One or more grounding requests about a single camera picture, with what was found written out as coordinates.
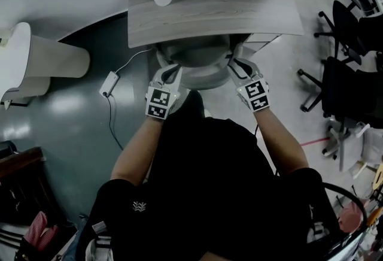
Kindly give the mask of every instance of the person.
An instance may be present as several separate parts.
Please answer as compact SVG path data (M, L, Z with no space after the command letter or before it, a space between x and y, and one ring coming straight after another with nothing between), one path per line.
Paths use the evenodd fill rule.
M338 230L300 144L270 108L254 117L280 177L254 134L205 117L197 91L164 122L147 117L98 192L77 260L100 221L114 260L299 259L314 225Z

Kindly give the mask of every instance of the wooden tabletop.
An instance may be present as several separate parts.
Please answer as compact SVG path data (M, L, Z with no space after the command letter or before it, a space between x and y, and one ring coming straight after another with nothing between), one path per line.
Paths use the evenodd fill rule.
M129 0L129 47L216 34L303 35L294 0Z

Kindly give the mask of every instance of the floor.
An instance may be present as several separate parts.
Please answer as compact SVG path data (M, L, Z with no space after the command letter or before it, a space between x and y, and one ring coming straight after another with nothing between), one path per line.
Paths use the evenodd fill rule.
M318 18L319 11L332 12L334 0L295 0L305 36L284 35L251 57L270 85L271 107L300 143L326 137L327 120L321 105L310 113L299 109L309 93L317 92L311 83L296 75L299 68L318 79L323 70L320 59L330 56L333 43L315 39L316 31L328 30ZM349 4L349 0L340 0ZM144 49L127 46L127 18L100 23L65 39L65 43L84 47L92 55L89 73L82 79L55 78L49 93L34 99L27 108L0 111L0 140L11 139L20 150L41 146L46 157L46 173L53 191L68 218L77 221L79 213L89 213L98 188L109 179L120 152L109 128L109 105L98 90L110 71L122 66L134 53ZM362 68L375 71L373 56L363 59ZM121 72L111 100L116 135L128 142L144 119L144 95L149 77L147 58L135 58ZM254 132L254 117L238 99L233 83L201 92L213 117L230 118ZM262 136L259 144L266 152ZM360 157L361 142L347 151L347 158ZM324 181L346 189L355 185L359 196L369 192L373 173L365 170L352 181L349 172L339 172L339 161L321 154L325 142L304 146L311 167ZM334 194L329 194L332 201Z

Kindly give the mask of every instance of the white power adapter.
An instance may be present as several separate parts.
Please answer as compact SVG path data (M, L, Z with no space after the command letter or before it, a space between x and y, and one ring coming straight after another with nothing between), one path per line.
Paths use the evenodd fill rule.
M107 79L105 79L99 93L103 97L109 97L110 93L112 92L119 78L120 77L115 72L110 72L109 75L107 76Z

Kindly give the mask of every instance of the wire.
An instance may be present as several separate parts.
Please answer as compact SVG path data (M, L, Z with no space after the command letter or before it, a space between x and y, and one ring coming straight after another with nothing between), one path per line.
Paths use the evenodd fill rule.
M118 146L120 147L120 149L123 150L123 147L121 146L118 139L115 137L115 134L114 134L114 132L112 130L112 126L111 126L111 123L112 123L112 105L110 103L109 98L107 96L105 96L105 98L108 100L108 103L109 103L109 129L110 129L110 132L112 133L112 136L113 136L114 140L116 141L116 143L118 144Z
M132 56L132 57L129 59L129 61L126 62L125 65L121 66L121 67L120 67L118 70L116 70L114 73L116 74L116 73L118 73L119 71L121 71L121 70L122 70L125 66L127 66L127 65L130 63L130 61L133 60L133 58L134 58L135 56L137 56L138 54L140 54L140 53L145 53L145 52L147 52L147 51L152 50L153 48L154 48L154 46L152 46L151 49L143 50L143 51L140 51L140 52L136 53L134 56Z
M364 13L373 12L373 11L375 11L376 8L378 8L378 6L373 7L372 10L368 10L368 11L364 11L364 10L362 10L362 11L363 11Z

